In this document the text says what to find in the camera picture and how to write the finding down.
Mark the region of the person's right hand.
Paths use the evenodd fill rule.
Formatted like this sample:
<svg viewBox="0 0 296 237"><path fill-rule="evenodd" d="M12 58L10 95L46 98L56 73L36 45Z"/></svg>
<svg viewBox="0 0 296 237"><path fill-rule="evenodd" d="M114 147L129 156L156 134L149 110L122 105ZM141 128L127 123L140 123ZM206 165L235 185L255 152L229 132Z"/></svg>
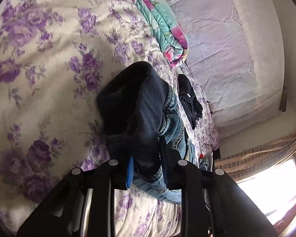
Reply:
<svg viewBox="0 0 296 237"><path fill-rule="evenodd" d="M277 232L277 236L283 236L283 234L287 231L288 227L292 224L293 219L296 217L296 204L286 212L286 214L279 219L274 227Z"/></svg>

